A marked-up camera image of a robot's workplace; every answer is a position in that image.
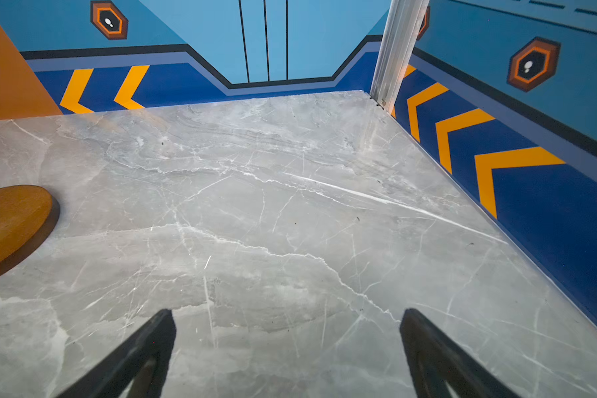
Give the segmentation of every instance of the orange wooden disc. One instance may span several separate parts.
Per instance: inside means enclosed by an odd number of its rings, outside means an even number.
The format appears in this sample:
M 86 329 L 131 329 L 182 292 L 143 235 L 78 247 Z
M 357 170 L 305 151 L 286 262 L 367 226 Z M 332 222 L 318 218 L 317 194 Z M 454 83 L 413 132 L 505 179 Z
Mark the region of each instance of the orange wooden disc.
M 44 188 L 0 188 L 0 275 L 37 249 L 60 216 L 60 205 Z

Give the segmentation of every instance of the blue wall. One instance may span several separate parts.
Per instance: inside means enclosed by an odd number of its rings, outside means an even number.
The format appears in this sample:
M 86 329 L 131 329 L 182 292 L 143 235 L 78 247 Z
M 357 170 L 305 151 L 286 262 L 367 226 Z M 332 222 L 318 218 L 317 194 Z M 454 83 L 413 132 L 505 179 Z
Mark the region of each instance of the blue wall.
M 416 70 L 402 81 L 396 120 L 410 131 L 407 100 L 434 84 L 449 89 L 411 109 L 420 145 L 439 164 L 448 151 L 447 172 L 487 212 L 478 155 L 526 148 L 554 155 L 546 164 L 493 169 L 489 214 L 597 325 L 597 32 L 558 25 L 560 14 L 530 14 L 537 8 L 515 15 L 499 2 L 463 1 L 505 12 L 430 0 L 430 24 L 410 61 Z M 536 36 L 560 43 L 560 56 L 555 75 L 524 92 L 507 83 L 509 62 Z M 478 108 L 495 119 L 450 132 L 448 148 L 438 144 L 436 123 Z
M 389 0 L 114 0 L 126 38 L 91 22 L 88 0 L 0 0 L 0 25 L 64 113 L 365 90 Z M 60 105 L 72 71 L 93 69 L 80 105 Z M 162 86 L 153 84 L 161 82 Z M 121 100 L 129 106 L 132 101 Z
M 597 140 L 597 34 L 451 0 L 430 6 L 417 48 Z M 509 60 L 535 36 L 562 44 L 557 74 L 523 92 L 506 82 Z

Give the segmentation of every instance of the light blue wall panel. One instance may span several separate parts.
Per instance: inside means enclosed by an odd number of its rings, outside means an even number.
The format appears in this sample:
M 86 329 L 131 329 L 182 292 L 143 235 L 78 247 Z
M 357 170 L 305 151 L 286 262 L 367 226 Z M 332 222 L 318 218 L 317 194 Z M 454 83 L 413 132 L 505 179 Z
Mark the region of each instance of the light blue wall panel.
M 290 79 L 332 76 L 376 25 L 389 0 L 290 0 Z
M 238 0 L 142 0 L 231 83 L 246 83 Z
M 184 43 L 139 0 L 114 4 L 128 18 L 126 40 L 108 40 L 93 26 L 89 1 L 0 0 L 0 26 L 18 51 Z
M 241 0 L 250 82 L 267 82 L 263 0 Z
M 285 0 L 266 0 L 270 80 L 285 80 Z

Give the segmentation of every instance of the wall mural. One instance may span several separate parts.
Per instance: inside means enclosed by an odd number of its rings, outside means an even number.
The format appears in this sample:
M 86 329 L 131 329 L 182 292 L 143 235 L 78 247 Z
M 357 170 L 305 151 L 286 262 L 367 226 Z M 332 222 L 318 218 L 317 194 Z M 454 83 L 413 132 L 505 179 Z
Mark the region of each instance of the wall mural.
M 389 5 L 14 0 L 0 1 L 0 26 L 59 110 L 71 114 L 368 92 Z
M 597 27 L 558 3 L 430 0 L 392 116 L 597 325 Z

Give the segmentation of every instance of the white marble vein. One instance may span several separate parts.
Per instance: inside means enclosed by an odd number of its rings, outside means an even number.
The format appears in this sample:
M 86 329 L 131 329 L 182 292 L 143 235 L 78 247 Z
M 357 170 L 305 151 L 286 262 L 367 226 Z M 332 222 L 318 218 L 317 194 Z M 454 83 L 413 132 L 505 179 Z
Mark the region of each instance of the white marble vein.
M 163 307 L 163 396 L 414 397 L 416 307 L 524 397 L 597 396 L 597 331 L 361 92 L 0 121 L 48 240 L 0 277 L 0 398 Z

